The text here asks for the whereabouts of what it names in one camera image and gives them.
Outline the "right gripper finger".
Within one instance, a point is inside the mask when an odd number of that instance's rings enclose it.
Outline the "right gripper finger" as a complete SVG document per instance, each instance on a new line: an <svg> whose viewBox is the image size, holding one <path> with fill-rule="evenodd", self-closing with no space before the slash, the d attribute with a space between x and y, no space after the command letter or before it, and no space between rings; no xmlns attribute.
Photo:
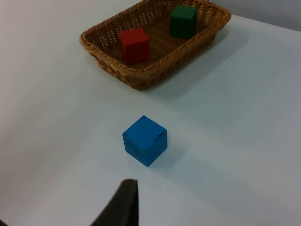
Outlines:
<svg viewBox="0 0 301 226"><path fill-rule="evenodd" d="M138 181L136 179L125 179L121 181L115 194L91 225L138 226Z"/></svg>

